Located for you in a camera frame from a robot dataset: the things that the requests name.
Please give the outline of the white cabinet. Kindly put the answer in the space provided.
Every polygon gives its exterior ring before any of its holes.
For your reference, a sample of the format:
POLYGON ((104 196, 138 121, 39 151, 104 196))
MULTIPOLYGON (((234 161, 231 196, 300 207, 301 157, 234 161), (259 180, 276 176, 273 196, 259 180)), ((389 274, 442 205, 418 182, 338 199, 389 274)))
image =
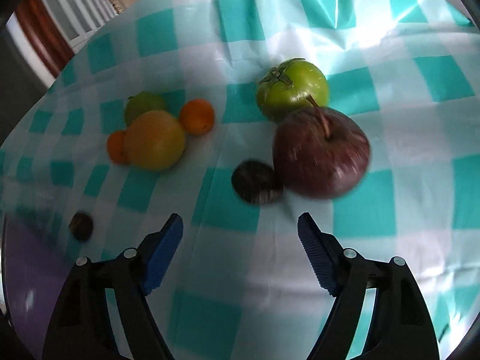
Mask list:
POLYGON ((53 22, 74 52, 116 12, 109 0, 42 0, 53 22))

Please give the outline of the yellow orange citrus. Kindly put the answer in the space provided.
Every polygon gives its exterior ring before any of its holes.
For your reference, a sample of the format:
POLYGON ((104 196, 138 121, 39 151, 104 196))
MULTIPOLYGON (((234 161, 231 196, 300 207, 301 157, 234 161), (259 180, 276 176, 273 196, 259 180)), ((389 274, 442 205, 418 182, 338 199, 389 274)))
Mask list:
POLYGON ((185 131, 167 111, 149 111, 138 116, 127 128, 124 139, 124 152, 130 163, 155 172, 175 165, 185 146, 185 131))

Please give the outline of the green lime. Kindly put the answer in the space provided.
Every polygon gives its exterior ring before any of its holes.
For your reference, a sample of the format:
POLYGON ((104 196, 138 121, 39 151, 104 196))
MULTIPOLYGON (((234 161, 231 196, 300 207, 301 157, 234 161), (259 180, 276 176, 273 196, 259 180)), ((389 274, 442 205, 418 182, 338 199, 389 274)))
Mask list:
POLYGON ((142 91, 128 98, 128 102, 124 108, 124 121, 128 127, 138 116, 144 113, 166 110, 167 104, 159 94, 142 91))

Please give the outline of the teal white checkered tablecloth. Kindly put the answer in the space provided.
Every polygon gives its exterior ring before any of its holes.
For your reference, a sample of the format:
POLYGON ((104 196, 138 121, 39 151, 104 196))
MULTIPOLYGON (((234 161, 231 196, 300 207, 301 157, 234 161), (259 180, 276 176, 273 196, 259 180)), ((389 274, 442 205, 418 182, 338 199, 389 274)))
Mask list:
POLYGON ((403 257, 442 357, 479 312, 479 30, 445 0, 141 0, 105 25, 1 146, 1 220, 23 219, 70 267, 116 257, 184 220, 163 283, 147 298, 177 359, 304 359, 333 298, 298 239, 309 212, 366 258, 403 257), (270 67, 300 57, 329 104, 371 144, 345 197, 286 193, 250 205, 231 175, 272 159, 275 125, 256 105, 270 67), (210 102, 212 130, 186 133, 161 172, 114 164, 128 98, 159 94, 177 120, 210 102), (88 241, 68 225, 90 215, 88 241))

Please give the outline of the purple white storage box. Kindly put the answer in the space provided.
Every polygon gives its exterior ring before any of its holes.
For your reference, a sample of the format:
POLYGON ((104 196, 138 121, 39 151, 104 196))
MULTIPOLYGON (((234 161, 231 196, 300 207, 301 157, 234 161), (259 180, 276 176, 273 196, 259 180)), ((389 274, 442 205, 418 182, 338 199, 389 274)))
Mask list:
POLYGON ((1 252, 7 318, 26 350, 40 359, 70 265, 38 230, 15 216, 4 219, 1 252))

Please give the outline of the dark red apple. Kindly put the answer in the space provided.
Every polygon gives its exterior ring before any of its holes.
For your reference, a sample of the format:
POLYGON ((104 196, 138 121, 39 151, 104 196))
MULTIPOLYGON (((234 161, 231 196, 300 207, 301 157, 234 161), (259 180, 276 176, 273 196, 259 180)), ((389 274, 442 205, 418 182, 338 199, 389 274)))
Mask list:
POLYGON ((304 197, 332 199, 360 183, 371 146, 351 118, 326 106, 289 114, 278 126, 272 161, 283 185, 304 197))

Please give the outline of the dark passion fruit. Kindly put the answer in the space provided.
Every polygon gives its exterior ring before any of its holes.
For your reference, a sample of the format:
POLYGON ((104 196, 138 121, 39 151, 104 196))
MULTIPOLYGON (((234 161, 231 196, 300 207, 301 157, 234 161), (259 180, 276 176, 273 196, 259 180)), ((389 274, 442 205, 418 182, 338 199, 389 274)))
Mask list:
POLYGON ((241 162, 233 171, 231 184, 246 203, 265 205, 282 197, 284 187, 274 169, 254 159, 241 162))

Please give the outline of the small dark fruit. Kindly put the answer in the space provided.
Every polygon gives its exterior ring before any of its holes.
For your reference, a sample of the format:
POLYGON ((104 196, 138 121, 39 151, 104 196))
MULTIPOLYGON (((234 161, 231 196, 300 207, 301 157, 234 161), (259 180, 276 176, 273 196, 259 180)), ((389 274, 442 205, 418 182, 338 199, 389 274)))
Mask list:
POLYGON ((94 230, 94 221, 89 214, 78 211, 72 217, 68 228, 78 242, 86 242, 94 230))

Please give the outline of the small mandarin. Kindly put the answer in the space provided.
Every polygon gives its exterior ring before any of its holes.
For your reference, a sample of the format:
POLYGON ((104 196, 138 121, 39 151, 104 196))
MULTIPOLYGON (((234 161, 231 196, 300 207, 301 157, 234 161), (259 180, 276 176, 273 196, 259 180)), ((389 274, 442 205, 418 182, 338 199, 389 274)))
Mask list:
POLYGON ((125 135, 125 130, 117 130, 114 131, 114 133, 110 134, 108 139, 106 140, 106 151, 110 160, 114 164, 129 164, 128 156, 126 155, 124 149, 125 135))
POLYGON ((209 133, 215 124, 215 111, 210 102, 197 98, 188 101, 178 117, 181 126, 191 136, 202 136, 209 133))

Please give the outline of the green tomato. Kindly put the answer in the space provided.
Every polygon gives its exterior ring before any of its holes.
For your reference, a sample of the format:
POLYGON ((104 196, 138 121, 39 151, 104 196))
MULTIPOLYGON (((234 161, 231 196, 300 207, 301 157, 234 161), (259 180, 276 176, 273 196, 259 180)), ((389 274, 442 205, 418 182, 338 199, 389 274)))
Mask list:
POLYGON ((291 58, 271 67, 258 82, 256 102, 263 116, 280 123, 289 113, 313 104, 328 106, 328 81, 315 64, 291 58))

